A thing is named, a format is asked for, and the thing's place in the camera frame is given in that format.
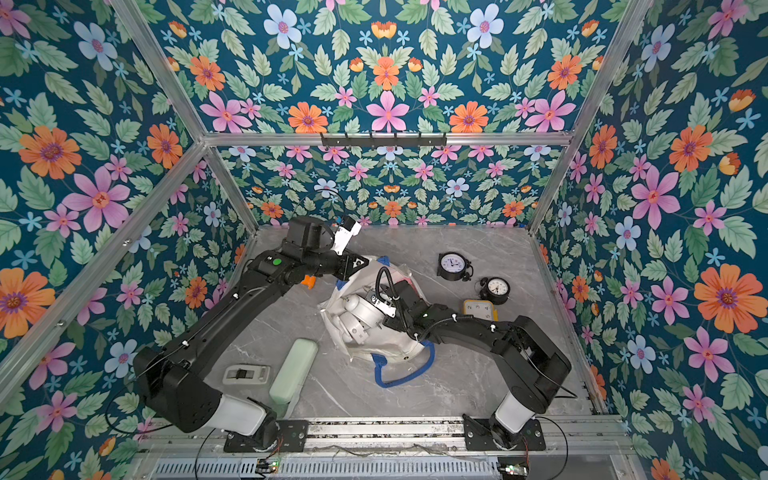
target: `clock face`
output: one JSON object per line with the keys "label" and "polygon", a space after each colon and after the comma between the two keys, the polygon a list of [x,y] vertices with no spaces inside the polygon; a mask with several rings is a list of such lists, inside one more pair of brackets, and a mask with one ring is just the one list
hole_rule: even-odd
{"label": "clock face", "polygon": [[440,260],[440,266],[448,273],[460,273],[466,268],[466,263],[456,253],[449,253]]}
{"label": "clock face", "polygon": [[494,295],[506,295],[509,293],[509,285],[500,278],[491,278],[488,281],[488,291]]}

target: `black cable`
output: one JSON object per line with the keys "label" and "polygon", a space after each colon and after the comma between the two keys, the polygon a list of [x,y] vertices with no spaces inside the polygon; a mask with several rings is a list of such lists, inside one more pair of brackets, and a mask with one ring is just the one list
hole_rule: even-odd
{"label": "black cable", "polygon": [[565,462],[563,462],[563,466],[560,467],[559,472],[557,472],[556,474],[554,474],[554,476],[551,476],[550,478],[547,479],[547,480],[555,480],[565,470],[565,466],[568,464],[568,436],[565,435],[565,432],[563,432],[563,429],[560,428],[560,425],[558,425],[558,423],[555,420],[548,419],[547,417],[542,417],[539,415],[537,415],[535,418],[548,420],[549,422],[554,423],[554,426],[558,427],[558,430],[560,430],[560,433],[563,434],[563,439],[565,440]]}

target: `metal vent grille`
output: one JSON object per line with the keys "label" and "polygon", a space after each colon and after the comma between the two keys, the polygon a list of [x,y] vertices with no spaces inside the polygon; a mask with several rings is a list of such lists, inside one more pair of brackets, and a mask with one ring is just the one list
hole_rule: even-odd
{"label": "metal vent grille", "polygon": [[[255,458],[202,458],[197,477],[261,478]],[[269,478],[499,478],[497,463],[451,457],[425,458],[285,458]],[[193,458],[166,458],[153,478],[194,480]]]}

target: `orange flower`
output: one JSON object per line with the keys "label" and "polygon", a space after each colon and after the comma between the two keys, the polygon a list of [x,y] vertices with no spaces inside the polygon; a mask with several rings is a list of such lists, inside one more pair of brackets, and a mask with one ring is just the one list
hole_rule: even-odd
{"label": "orange flower", "polygon": [[197,308],[203,304],[205,300],[205,294],[208,293],[207,282],[202,277],[198,276],[190,281],[190,285],[187,287],[187,297],[184,302],[190,308]]}
{"label": "orange flower", "polygon": [[376,38],[392,38],[397,32],[397,24],[394,22],[373,22],[371,31]]}
{"label": "orange flower", "polygon": [[261,211],[269,218],[280,218],[283,216],[283,208],[280,205],[275,205],[273,202],[261,204]]}
{"label": "orange flower", "polygon": [[399,82],[397,75],[399,73],[400,67],[395,65],[392,57],[381,57],[379,64],[373,67],[373,74],[376,76],[374,80],[384,90],[392,90],[392,87],[397,85]]}
{"label": "orange flower", "polygon": [[592,167],[605,168],[614,157],[614,148],[618,145],[615,137],[616,129],[613,125],[603,125],[599,132],[592,137],[592,146],[589,147],[590,163]]}
{"label": "orange flower", "polygon": [[654,458],[650,465],[650,474],[654,480],[680,480],[680,476],[675,472],[666,460]]}
{"label": "orange flower", "polygon": [[599,24],[600,22],[597,20],[590,20],[589,22],[585,23],[583,27],[581,27],[581,34],[585,37],[592,35],[594,31],[598,29]]}
{"label": "orange flower", "polygon": [[590,366],[589,369],[592,371],[595,383],[598,384],[598,392],[600,392],[600,396],[605,400],[608,398],[608,392],[605,391],[605,379],[602,374],[598,373],[598,368],[596,366]]}
{"label": "orange flower", "polygon": [[589,285],[587,285],[587,280],[580,276],[574,278],[574,284],[573,287],[571,287],[571,291],[574,293],[574,297],[579,303],[584,303],[589,296]]}
{"label": "orange flower", "polygon": [[422,68],[424,68],[424,65],[422,65],[422,61],[419,60],[416,57],[411,57],[410,60],[408,60],[408,69],[410,71],[419,71]]}
{"label": "orange flower", "polygon": [[41,125],[35,127],[35,136],[24,134],[18,141],[22,147],[18,154],[22,161],[32,164],[30,170],[44,177],[51,175],[54,180],[61,180],[64,174],[74,172],[74,166],[79,165],[82,157],[76,154],[80,150],[78,144],[67,138],[67,132]]}
{"label": "orange flower", "polygon": [[744,108],[749,107],[755,98],[757,98],[757,96],[752,93],[751,90],[737,90],[736,93],[731,96],[730,101],[728,102],[728,108],[730,108],[731,111],[743,110]]}
{"label": "orange flower", "polygon": [[708,147],[712,144],[712,134],[704,133],[706,129],[703,125],[697,125],[693,130],[688,127],[680,133],[680,138],[674,139],[670,163],[675,170],[692,172],[699,167],[699,162],[707,159],[711,152]]}
{"label": "orange flower", "polygon": [[735,175],[739,173],[739,167],[741,167],[741,160],[739,160],[739,154],[734,152],[729,153],[725,157],[720,159],[720,171],[726,175]]}
{"label": "orange flower", "polygon": [[195,75],[197,83],[203,85],[205,88],[211,91],[223,90],[224,82],[227,81],[224,78],[224,74],[221,73],[221,67],[216,65],[215,61],[209,61],[208,57],[200,58],[192,57],[192,66],[190,71],[192,75]]}
{"label": "orange flower", "polygon": [[397,202],[389,202],[384,206],[384,213],[394,218],[402,213],[402,207]]}
{"label": "orange flower", "polygon": [[0,329],[5,327],[5,338],[22,336],[34,325],[45,309],[56,300],[52,288],[43,288],[48,279],[38,272],[24,278],[20,268],[0,270]]}
{"label": "orange flower", "polygon": [[166,124],[152,125],[149,133],[152,135],[147,137],[147,146],[153,149],[152,158],[170,170],[182,154],[178,135]]}
{"label": "orange flower", "polygon": [[101,447],[98,448],[98,454],[102,457],[105,457],[112,453],[112,449],[114,449],[114,443],[115,437],[108,438],[107,441],[101,444]]}
{"label": "orange flower", "polygon": [[479,134],[482,127],[488,124],[488,117],[485,116],[488,110],[482,105],[478,107],[476,101],[467,102],[466,106],[459,105],[455,113],[449,121],[455,134]]}
{"label": "orange flower", "polygon": [[515,218],[519,214],[523,213],[525,205],[522,202],[512,202],[511,204],[504,205],[504,216]]}
{"label": "orange flower", "polygon": [[173,20],[171,23],[168,24],[168,27],[173,33],[176,34],[178,38],[187,37],[187,27],[183,26],[181,23]]}
{"label": "orange flower", "polygon": [[571,57],[565,55],[562,61],[556,61],[552,65],[552,71],[549,72],[547,80],[552,89],[565,90],[568,85],[576,81],[576,75],[581,73],[581,58],[576,55]]}
{"label": "orange flower", "polygon": [[241,243],[235,249],[235,264],[240,263],[240,261],[243,259],[243,253],[245,253],[245,243]]}
{"label": "orange flower", "polygon": [[349,69],[351,71],[362,71],[362,59],[360,57],[353,58],[349,63]]}
{"label": "orange flower", "polygon": [[701,273],[704,283],[697,283],[694,296],[702,300],[699,312],[706,320],[715,319],[715,328],[733,333],[733,324],[741,333],[757,329],[752,315],[763,318],[768,314],[768,300],[753,293],[763,291],[763,284],[748,273],[739,278],[741,269],[724,263],[718,273],[710,267]]}
{"label": "orange flower", "polygon": [[298,134],[324,134],[328,130],[328,119],[322,113],[319,107],[313,105],[310,107],[305,101],[300,101],[297,107],[291,107],[288,110],[291,118],[288,123],[296,128]]}

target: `pink flower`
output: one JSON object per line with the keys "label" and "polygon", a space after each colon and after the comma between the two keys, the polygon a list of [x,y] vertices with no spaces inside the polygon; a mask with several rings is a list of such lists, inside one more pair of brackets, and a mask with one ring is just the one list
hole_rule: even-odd
{"label": "pink flower", "polygon": [[64,397],[61,390],[54,393],[51,398],[51,405],[39,406],[37,409],[40,423],[36,432],[40,433],[46,430],[48,426],[51,426],[51,430],[54,432],[61,430],[61,427],[64,426],[64,419],[78,413],[77,407],[71,406],[77,399],[77,393],[70,393],[67,398]]}
{"label": "pink flower", "polygon": [[45,228],[49,232],[58,230],[62,237],[67,238],[69,237],[69,230],[80,230],[80,224],[75,222],[78,218],[78,212],[67,212],[67,207],[64,205],[59,204],[55,212],[49,210],[43,215],[51,221]]}
{"label": "pink flower", "polygon": [[677,185],[678,177],[679,174],[677,172],[672,172],[671,174],[664,175],[664,178],[659,182],[659,170],[651,165],[645,178],[647,187],[640,184],[632,187],[632,196],[642,200],[635,206],[632,217],[636,219],[643,218],[645,214],[648,214],[648,224],[650,228],[656,230],[661,223],[659,208],[668,214],[677,212],[680,209],[677,198],[673,195],[664,194]]}
{"label": "pink flower", "polygon": [[88,210],[83,219],[85,230],[94,232],[101,227],[101,218],[107,221],[110,227],[118,228],[128,218],[128,210],[118,203],[119,200],[128,198],[131,189],[125,185],[115,185],[110,188],[110,174],[105,167],[99,167],[94,175],[96,184],[83,174],[74,174],[74,182],[85,192],[82,194],[69,194],[64,197],[62,203],[78,212]]}
{"label": "pink flower", "polygon": [[240,113],[248,114],[248,118],[250,118],[251,120],[253,120],[254,118],[261,118],[261,113],[259,112],[259,110],[261,110],[261,105],[254,104],[253,100],[251,100],[250,98],[246,101],[240,100]]}
{"label": "pink flower", "polygon": [[599,174],[595,177],[594,174],[589,175],[589,183],[584,185],[584,191],[587,193],[587,203],[594,202],[595,205],[600,203],[600,195],[605,192],[605,186],[603,183],[603,174]]}
{"label": "pink flower", "polygon": [[586,325],[581,329],[581,338],[584,339],[584,342],[587,343],[587,345],[594,340],[594,332],[589,329],[589,325]]}
{"label": "pink flower", "polygon": [[709,236],[712,233],[712,227],[718,230],[725,227],[725,223],[720,219],[726,212],[725,207],[715,208],[714,200],[707,202],[707,209],[697,208],[694,210],[698,219],[694,221],[694,227],[704,228],[704,233]]}
{"label": "pink flower", "polygon": [[640,282],[633,283],[632,280],[629,280],[628,278],[624,281],[624,285],[620,288],[621,292],[624,294],[624,303],[629,303],[632,305],[632,308],[637,308],[637,301],[643,300],[643,294],[638,292],[640,289]]}
{"label": "pink flower", "polygon": [[437,105],[438,98],[440,98],[440,94],[435,91],[435,87],[429,87],[429,90],[422,88],[422,96],[419,97],[419,101],[424,102],[424,108],[427,108],[429,105]]}
{"label": "pink flower", "polygon": [[132,282],[126,285],[123,283],[120,285],[120,290],[123,292],[118,295],[118,302],[123,302],[123,307],[128,310],[131,308],[131,304],[138,305],[141,303],[139,296],[144,292],[143,288],[140,288],[138,283]]}
{"label": "pink flower", "polygon": [[107,294],[107,289],[100,286],[96,289],[94,292],[94,295],[91,297],[91,300],[88,301],[88,305],[84,306],[82,310],[80,310],[80,313],[78,313],[78,323],[81,325],[85,325],[88,323],[88,320],[91,318],[91,314],[95,313],[96,315],[101,315],[104,313],[105,308],[104,304],[102,302],[97,302],[96,300],[101,300],[104,298],[104,295]]}
{"label": "pink flower", "polygon": [[571,180],[576,180],[576,183],[581,181],[581,175],[587,173],[587,168],[584,164],[587,163],[587,154],[576,154],[569,167],[571,168]]}
{"label": "pink flower", "polygon": [[190,219],[184,218],[184,214],[178,213],[176,215],[172,215],[170,217],[173,221],[173,223],[170,226],[170,229],[174,232],[176,232],[176,235],[181,237],[186,232],[190,231],[190,228],[188,227],[188,224],[190,223]]}
{"label": "pink flower", "polygon": [[707,419],[709,422],[715,421],[715,415],[710,411],[715,406],[715,401],[708,396],[703,397],[700,386],[694,385],[693,392],[685,386],[683,387],[683,393],[688,397],[683,400],[683,406],[694,411],[694,418],[697,422],[701,423],[704,419]]}
{"label": "pink flower", "polygon": [[598,220],[600,220],[600,217],[590,212],[585,220],[587,224],[584,225],[584,229],[590,235],[594,235],[594,233],[600,229],[600,226],[598,225]]}
{"label": "pink flower", "polygon": [[200,109],[208,116],[216,117],[214,120],[215,131],[225,131],[229,129],[234,134],[239,134],[242,130],[240,127],[250,127],[253,125],[250,120],[238,115],[240,113],[240,102],[237,100],[229,100],[227,106],[224,106],[224,100],[218,94],[210,92],[208,94],[208,100],[213,105],[202,104]]}
{"label": "pink flower", "polygon": [[647,157],[643,155],[640,158],[635,157],[633,160],[634,166],[629,169],[629,173],[633,174],[632,180],[637,181],[638,178],[645,180],[646,170],[650,168],[650,162],[646,161]]}
{"label": "pink flower", "polygon": [[349,177],[359,181],[361,178],[368,178],[367,168],[362,166],[360,162],[357,162],[354,167],[349,168]]}
{"label": "pink flower", "polygon": [[714,25],[712,30],[710,30],[708,40],[717,37],[718,33],[723,34],[723,37],[727,37],[730,35],[730,31],[733,30],[733,22],[750,12],[750,8],[744,5],[743,0],[735,0],[733,2],[732,0],[723,0],[720,7],[723,11],[713,13],[708,20],[710,25]]}
{"label": "pink flower", "polygon": [[485,171],[488,175],[491,176],[491,178],[494,177],[500,177],[504,174],[504,165],[502,165],[502,161],[499,160],[495,164],[488,163],[488,169]]}
{"label": "pink flower", "polygon": [[675,313],[681,318],[688,318],[690,316],[688,309],[685,307],[685,305],[680,303],[688,298],[688,289],[680,287],[673,290],[674,285],[672,284],[672,279],[670,277],[664,279],[663,285],[663,290],[658,285],[653,285],[650,287],[650,291],[653,292],[657,298],[661,299],[656,300],[651,306],[653,311],[660,312],[663,310],[664,319],[669,325],[674,323]]}
{"label": "pink flower", "polygon": [[553,98],[550,104],[543,98],[539,98],[536,101],[536,111],[538,115],[531,115],[531,117],[525,121],[525,124],[529,127],[538,125],[536,131],[549,131],[549,127],[552,126],[552,130],[558,131],[565,128],[565,120],[560,118],[562,115],[570,114],[575,108],[576,104],[565,104],[565,90],[560,90]]}
{"label": "pink flower", "polygon": [[368,113],[379,117],[371,124],[371,130],[381,131],[384,127],[387,133],[390,133],[393,127],[395,130],[405,130],[406,123],[400,117],[407,114],[410,107],[406,104],[395,105],[395,95],[389,90],[382,93],[380,100],[381,106],[371,104],[366,107]]}
{"label": "pink flower", "polygon": [[29,38],[29,30],[23,24],[30,21],[29,15],[13,9],[13,0],[0,0],[0,31],[3,35],[13,35],[16,30],[22,37]]}
{"label": "pink flower", "polygon": [[205,163],[205,160],[197,162],[197,165],[195,165],[194,170],[192,171],[192,180],[194,180],[194,183],[199,184],[200,180],[208,178],[208,175],[205,173],[207,167],[208,164]]}
{"label": "pink flower", "polygon": [[291,164],[285,165],[283,162],[280,162],[277,165],[277,173],[281,177],[285,177],[288,180],[293,178],[293,175],[296,175],[296,171],[293,169],[293,165]]}
{"label": "pink flower", "polygon": [[305,158],[312,158],[312,153],[310,152],[310,146],[309,145],[300,145],[300,146],[294,146],[294,147],[286,147],[288,151],[286,152],[286,155],[288,158],[296,158],[296,161],[300,164],[304,163]]}
{"label": "pink flower", "polygon": [[336,93],[336,100],[339,101],[340,107],[345,105],[352,108],[352,102],[357,101],[357,97],[352,94],[352,88],[344,90],[344,87],[339,87],[339,91]]}
{"label": "pink flower", "polygon": [[127,175],[134,173],[132,169],[125,166],[128,163],[127,160],[125,160],[125,157],[118,159],[116,155],[110,155],[109,161],[110,163],[105,164],[104,166],[107,168],[107,170],[112,172],[112,180],[117,180],[119,178],[120,181],[127,182]]}
{"label": "pink flower", "polygon": [[187,202],[187,196],[184,195],[190,188],[186,184],[181,184],[176,189],[175,192],[173,192],[170,195],[170,204],[175,205],[176,202],[181,202],[182,204],[185,204]]}
{"label": "pink flower", "polygon": [[684,340],[685,346],[695,352],[688,357],[688,365],[695,369],[704,365],[704,373],[707,374],[707,378],[712,382],[717,381],[717,369],[725,373],[736,371],[728,359],[720,356],[721,353],[725,353],[728,350],[727,340],[715,339],[710,343],[710,334],[703,327],[699,327],[696,331],[696,337],[699,339],[698,342],[690,336]]}
{"label": "pink flower", "polygon": [[493,157],[493,150],[489,145],[471,145],[470,148],[472,151],[469,152],[469,156],[477,157],[477,161],[483,161],[486,157]]}
{"label": "pink flower", "polygon": [[64,360],[60,360],[60,358],[69,355],[72,353],[72,350],[74,350],[73,342],[62,343],[51,350],[43,357],[43,360],[38,364],[38,368],[29,377],[29,386],[33,390],[39,389],[48,378],[48,370],[51,371],[51,375],[64,375],[67,372],[67,363]]}
{"label": "pink flower", "polygon": [[519,104],[515,105],[515,108],[517,108],[517,111],[515,112],[516,117],[522,116],[523,118],[528,118],[528,114],[532,114],[534,111],[536,111],[535,108],[536,102],[533,100],[528,100],[527,98],[523,98],[523,101]]}
{"label": "pink flower", "polygon": [[458,158],[456,152],[459,150],[461,150],[459,145],[445,145],[443,148],[433,151],[432,158],[439,158],[440,164],[445,165],[445,162],[448,160],[456,160]]}
{"label": "pink flower", "polygon": [[324,151],[323,160],[333,160],[336,165],[341,164],[342,158],[349,158],[349,152],[344,151],[344,147],[320,147],[320,151]]}

